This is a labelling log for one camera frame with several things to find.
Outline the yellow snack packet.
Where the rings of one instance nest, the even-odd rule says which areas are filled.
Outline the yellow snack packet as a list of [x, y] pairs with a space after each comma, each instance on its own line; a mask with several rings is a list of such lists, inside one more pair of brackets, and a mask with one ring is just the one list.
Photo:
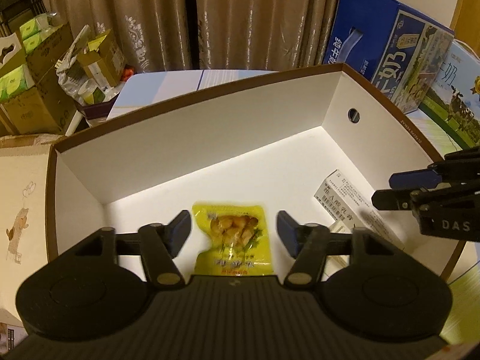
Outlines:
[[196, 259], [196, 275], [272, 275], [269, 230], [259, 205], [196, 203], [197, 227], [210, 241]]

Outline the white paper medicine box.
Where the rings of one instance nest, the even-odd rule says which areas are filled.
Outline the white paper medicine box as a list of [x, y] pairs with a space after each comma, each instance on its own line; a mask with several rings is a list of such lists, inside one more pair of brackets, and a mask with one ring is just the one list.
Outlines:
[[404, 248], [403, 242], [372, 203], [340, 170], [330, 173], [322, 181], [314, 197], [335, 221], [343, 222], [349, 230], [368, 228], [399, 249]]

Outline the light blue milk carton box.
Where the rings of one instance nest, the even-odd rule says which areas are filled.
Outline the light blue milk carton box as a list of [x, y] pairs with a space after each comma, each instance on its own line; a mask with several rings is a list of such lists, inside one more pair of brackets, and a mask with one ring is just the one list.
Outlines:
[[461, 148], [479, 145], [479, 57], [454, 40], [419, 109]]

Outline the brown cardboard storage box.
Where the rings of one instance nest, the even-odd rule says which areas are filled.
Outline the brown cardboard storage box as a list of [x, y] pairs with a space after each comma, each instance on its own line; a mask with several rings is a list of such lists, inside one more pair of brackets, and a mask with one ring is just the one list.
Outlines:
[[314, 195], [332, 172], [363, 194], [440, 153], [389, 99], [346, 65], [321, 65], [205, 88], [56, 142], [46, 173], [49, 259], [101, 227], [133, 233], [194, 203], [259, 205], [284, 277], [278, 211], [330, 224]]

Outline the dark blue milk carton box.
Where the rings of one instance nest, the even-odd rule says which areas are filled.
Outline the dark blue milk carton box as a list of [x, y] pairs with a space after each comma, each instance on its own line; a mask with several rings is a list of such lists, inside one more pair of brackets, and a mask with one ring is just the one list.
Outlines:
[[408, 114], [453, 40], [450, 28], [398, 0], [338, 0], [323, 63], [346, 63]]

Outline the checkered bed sheet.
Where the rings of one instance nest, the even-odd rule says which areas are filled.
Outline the checkered bed sheet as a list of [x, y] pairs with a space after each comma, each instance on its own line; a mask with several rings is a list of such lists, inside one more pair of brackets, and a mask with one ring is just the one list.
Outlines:
[[136, 74], [128, 79], [106, 119], [201, 89], [270, 73], [272, 71], [207, 69]]

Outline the cream bedding with dog print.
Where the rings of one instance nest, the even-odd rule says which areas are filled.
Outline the cream bedding with dog print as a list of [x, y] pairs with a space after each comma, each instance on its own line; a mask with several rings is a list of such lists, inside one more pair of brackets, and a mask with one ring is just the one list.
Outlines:
[[48, 145], [1, 150], [1, 308], [14, 318], [16, 293], [47, 264], [45, 202]]

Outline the cardboard box with tissue packs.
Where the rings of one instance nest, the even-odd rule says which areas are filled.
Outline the cardboard box with tissue packs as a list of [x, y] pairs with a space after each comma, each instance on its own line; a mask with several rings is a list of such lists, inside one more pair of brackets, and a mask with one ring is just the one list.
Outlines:
[[15, 135], [64, 134], [76, 106], [55, 64], [73, 42], [69, 24], [44, 13], [1, 38], [1, 122]]

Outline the small open cardboard box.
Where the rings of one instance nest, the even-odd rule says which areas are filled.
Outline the small open cardboard box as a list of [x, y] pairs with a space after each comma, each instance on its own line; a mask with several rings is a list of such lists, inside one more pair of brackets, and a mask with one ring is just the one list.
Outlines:
[[126, 59], [112, 30], [106, 30], [88, 41], [76, 57], [87, 77], [94, 79], [102, 90], [114, 88], [120, 83]]

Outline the crumpled grey plastic bag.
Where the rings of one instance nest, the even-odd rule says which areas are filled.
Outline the crumpled grey plastic bag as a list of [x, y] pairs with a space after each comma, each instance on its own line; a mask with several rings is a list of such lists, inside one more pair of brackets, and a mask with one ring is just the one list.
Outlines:
[[79, 99], [78, 91], [86, 80], [87, 75], [77, 59], [80, 52], [86, 48], [88, 42], [92, 39], [92, 30], [89, 24], [86, 24], [80, 33], [76, 36], [73, 43], [67, 49], [62, 59], [55, 63], [55, 72], [58, 77], [58, 84], [64, 92], [75, 99]]

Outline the brown patterned curtain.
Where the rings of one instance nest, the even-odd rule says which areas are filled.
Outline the brown patterned curtain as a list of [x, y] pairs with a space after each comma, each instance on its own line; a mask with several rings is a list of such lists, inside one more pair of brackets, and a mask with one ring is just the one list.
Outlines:
[[112, 30], [139, 72], [318, 65], [338, 0], [42, 0], [73, 33]]

